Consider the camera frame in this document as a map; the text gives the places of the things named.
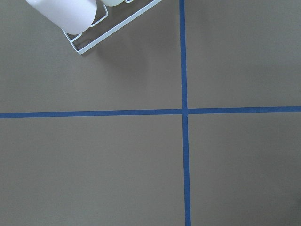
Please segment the white cup in rack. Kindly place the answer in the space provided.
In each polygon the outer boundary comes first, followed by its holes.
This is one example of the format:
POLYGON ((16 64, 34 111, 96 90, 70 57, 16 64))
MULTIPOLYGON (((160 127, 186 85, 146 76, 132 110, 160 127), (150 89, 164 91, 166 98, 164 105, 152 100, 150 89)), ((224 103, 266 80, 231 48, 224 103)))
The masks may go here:
POLYGON ((95 0, 28 0, 27 3, 71 35, 87 30, 97 12, 95 0))

